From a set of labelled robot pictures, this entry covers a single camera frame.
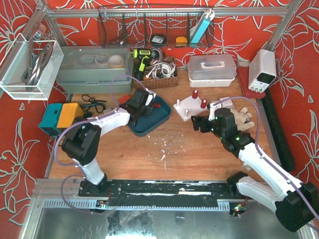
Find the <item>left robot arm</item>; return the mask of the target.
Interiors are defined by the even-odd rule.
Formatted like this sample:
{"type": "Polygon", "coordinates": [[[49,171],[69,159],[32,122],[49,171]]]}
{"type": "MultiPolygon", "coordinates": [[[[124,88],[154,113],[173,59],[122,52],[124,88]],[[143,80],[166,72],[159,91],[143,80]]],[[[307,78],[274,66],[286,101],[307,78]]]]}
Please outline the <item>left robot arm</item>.
{"type": "Polygon", "coordinates": [[[149,117],[156,93],[147,88],[135,90],[132,98],[114,110],[94,118],[77,117],[59,137],[63,139],[62,150],[80,167],[85,179],[97,187],[107,181],[106,174],[98,165],[96,155],[100,138],[106,133],[140,117],[149,117]]]}

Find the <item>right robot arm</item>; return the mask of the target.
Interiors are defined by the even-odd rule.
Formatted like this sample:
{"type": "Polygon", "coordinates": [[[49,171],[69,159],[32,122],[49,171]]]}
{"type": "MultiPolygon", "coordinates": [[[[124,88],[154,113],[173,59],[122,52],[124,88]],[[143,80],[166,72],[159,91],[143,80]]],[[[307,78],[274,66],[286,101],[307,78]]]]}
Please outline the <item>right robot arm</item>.
{"type": "Polygon", "coordinates": [[[280,167],[249,133],[238,129],[230,109],[219,108],[214,116],[214,119],[192,116],[194,130],[213,133],[228,152],[248,164],[266,182],[263,185],[239,171],[227,179],[232,193],[247,196],[267,207],[291,232],[318,219],[319,190],[313,183],[303,183],[280,167]]]}

